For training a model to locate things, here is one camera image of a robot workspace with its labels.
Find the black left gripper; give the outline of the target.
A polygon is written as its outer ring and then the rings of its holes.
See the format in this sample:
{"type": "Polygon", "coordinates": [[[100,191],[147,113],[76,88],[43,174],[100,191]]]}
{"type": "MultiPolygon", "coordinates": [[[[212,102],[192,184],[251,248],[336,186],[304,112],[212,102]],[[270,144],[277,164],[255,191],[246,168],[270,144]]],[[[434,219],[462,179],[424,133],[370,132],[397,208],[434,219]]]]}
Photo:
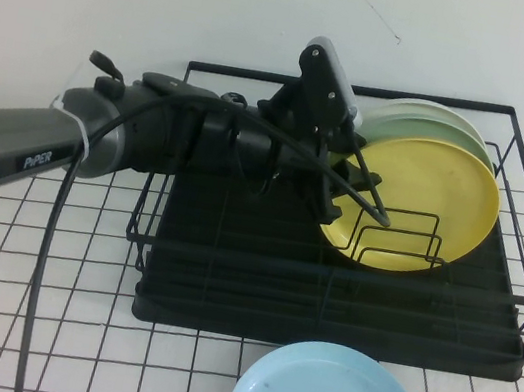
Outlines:
{"type": "MultiPolygon", "coordinates": [[[[187,172],[243,180],[264,194],[281,182],[320,223],[331,223],[342,215],[332,201],[333,183],[322,171],[328,164],[320,145],[310,140],[302,155],[280,138],[270,136],[245,117],[226,112],[207,112],[194,137],[187,158],[187,172]]],[[[382,177],[363,174],[359,166],[344,161],[341,171],[357,191],[370,191],[382,177]]]]}

